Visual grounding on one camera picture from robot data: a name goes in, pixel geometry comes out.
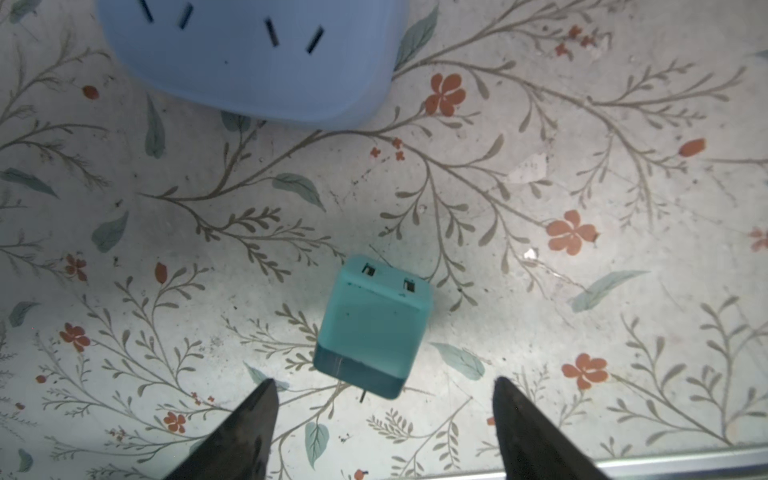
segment outlet hole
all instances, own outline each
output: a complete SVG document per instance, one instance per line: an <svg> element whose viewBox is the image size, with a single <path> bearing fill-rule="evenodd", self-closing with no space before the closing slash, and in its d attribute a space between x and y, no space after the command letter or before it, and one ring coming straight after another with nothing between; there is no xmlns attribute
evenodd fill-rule
<svg viewBox="0 0 768 480"><path fill-rule="evenodd" d="M317 31L315 32L315 36L312 37L312 41L310 42L310 46L306 48L306 53L310 55L312 54L312 50L314 50L315 47L317 46L317 42L320 41L320 37L323 36L323 32L324 32L323 27L317 28Z"/></svg>
<svg viewBox="0 0 768 480"><path fill-rule="evenodd" d="M277 33L275 32L275 25L272 25L272 19L268 18L267 20L264 20L264 23L266 24L266 30L270 33L270 40L272 41L272 46L276 47L277 45L280 45L280 42L277 41Z"/></svg>
<svg viewBox="0 0 768 480"><path fill-rule="evenodd" d="M192 11L194 10L194 7L191 3L187 3L187 6L184 7L184 10L181 12L181 17L179 17L179 28L184 30L185 27L187 27L187 22L190 21L190 16L192 15Z"/></svg>
<svg viewBox="0 0 768 480"><path fill-rule="evenodd" d="M141 10L144 11L144 17L147 19L147 22L154 23L154 18L152 18L152 12L149 11L147 0L139 0L139 5L141 5Z"/></svg>

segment blue plastic object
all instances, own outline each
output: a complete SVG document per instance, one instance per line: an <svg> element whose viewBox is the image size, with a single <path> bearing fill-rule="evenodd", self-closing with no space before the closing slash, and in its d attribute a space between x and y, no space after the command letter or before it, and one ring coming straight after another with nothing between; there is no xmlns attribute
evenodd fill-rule
<svg viewBox="0 0 768 480"><path fill-rule="evenodd" d="M406 384L431 312L427 282L368 257L352 257L333 285L315 368L394 399Z"/></svg>
<svg viewBox="0 0 768 480"><path fill-rule="evenodd" d="M389 91L408 0L98 0L136 76L178 97L308 127L353 127Z"/></svg>

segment teal usb charger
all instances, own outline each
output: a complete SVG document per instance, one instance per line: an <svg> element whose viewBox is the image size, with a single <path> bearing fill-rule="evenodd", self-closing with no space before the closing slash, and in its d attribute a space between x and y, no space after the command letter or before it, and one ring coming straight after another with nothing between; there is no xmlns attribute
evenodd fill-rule
<svg viewBox="0 0 768 480"><path fill-rule="evenodd" d="M427 282L368 257L352 257L333 285L315 368L394 399L406 384L430 313Z"/></svg>

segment metal edge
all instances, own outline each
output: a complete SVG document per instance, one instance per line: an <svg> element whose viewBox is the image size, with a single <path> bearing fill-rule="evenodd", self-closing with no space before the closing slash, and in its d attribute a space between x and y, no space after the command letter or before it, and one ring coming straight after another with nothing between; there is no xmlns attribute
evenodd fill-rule
<svg viewBox="0 0 768 480"><path fill-rule="evenodd" d="M746 478L756 473L768 475L768 445L707 452L655 455L633 458L610 458L595 462L612 478L708 475L711 478ZM423 477L425 480L505 480L506 473L464 473Z"/></svg>

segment floral patterned surface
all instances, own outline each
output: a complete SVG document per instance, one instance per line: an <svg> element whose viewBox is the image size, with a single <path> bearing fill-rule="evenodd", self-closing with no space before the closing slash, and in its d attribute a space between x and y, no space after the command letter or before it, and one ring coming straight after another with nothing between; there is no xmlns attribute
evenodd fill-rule
<svg viewBox="0 0 768 480"><path fill-rule="evenodd" d="M148 90L91 2L0 0L0 478L162 478L266 377L271 478L500 468L499 375L592 458L765 442L767 15L414 1L387 103L331 132ZM435 285L395 401L311 368L351 253Z"/></svg>

